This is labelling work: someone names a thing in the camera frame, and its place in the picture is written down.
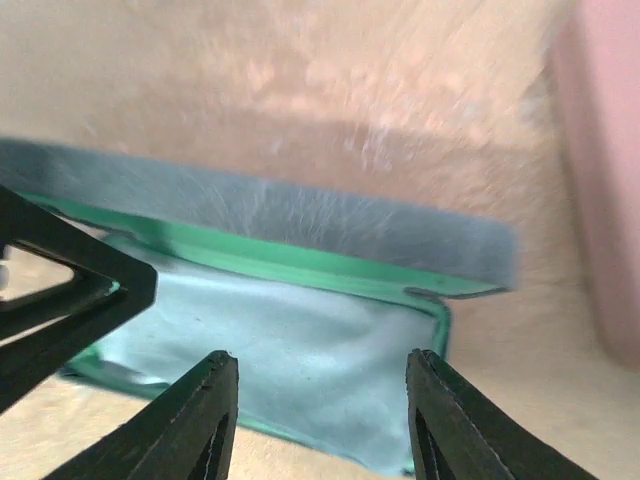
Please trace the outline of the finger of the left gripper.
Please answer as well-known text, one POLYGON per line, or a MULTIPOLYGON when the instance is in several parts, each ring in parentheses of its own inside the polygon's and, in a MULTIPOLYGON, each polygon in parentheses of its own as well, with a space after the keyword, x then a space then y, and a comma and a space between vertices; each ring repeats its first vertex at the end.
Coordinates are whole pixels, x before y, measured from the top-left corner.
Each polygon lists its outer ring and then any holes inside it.
POLYGON ((1 304, 1 408, 149 308, 157 273, 15 192, 1 190, 1 244, 68 267, 60 285, 1 304))

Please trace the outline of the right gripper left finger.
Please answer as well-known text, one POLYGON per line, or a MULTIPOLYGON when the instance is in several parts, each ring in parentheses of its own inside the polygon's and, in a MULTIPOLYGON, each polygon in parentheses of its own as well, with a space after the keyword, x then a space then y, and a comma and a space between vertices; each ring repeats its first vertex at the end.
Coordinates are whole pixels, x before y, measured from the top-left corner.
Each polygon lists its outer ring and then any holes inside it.
POLYGON ((238 361, 215 351, 49 479, 214 479, 229 475, 238 361))

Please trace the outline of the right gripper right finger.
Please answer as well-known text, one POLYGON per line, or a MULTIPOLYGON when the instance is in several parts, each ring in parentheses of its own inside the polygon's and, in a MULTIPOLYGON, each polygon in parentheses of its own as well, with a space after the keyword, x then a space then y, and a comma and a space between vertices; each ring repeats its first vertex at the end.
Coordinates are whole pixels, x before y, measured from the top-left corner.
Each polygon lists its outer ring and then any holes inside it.
POLYGON ((521 427, 433 351, 409 354, 406 384, 418 479, 595 478, 521 427))

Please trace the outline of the blue-grey glasses case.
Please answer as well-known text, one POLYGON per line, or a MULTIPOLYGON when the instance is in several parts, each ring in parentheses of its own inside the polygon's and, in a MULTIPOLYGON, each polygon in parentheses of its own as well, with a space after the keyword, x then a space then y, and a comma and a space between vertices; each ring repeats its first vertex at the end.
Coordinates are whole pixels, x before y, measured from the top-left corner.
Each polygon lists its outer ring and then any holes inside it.
MULTIPOLYGON (((414 349, 439 355, 448 352, 450 300, 517 284, 514 231, 483 217, 10 138, 1 142, 1 183, 102 230, 108 245, 120 236, 239 276, 417 310, 435 320, 436 333, 429 346, 414 349)), ((69 360, 62 375, 145 399, 170 386, 140 397, 101 382, 100 340, 69 360)))

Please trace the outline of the pink glasses case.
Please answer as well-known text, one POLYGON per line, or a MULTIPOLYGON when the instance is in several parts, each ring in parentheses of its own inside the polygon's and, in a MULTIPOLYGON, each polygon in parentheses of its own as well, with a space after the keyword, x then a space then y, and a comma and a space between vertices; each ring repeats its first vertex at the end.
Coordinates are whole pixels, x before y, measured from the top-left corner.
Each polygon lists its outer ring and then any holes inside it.
POLYGON ((610 355, 638 368, 638 2, 577 2, 549 60, 597 329, 610 355))

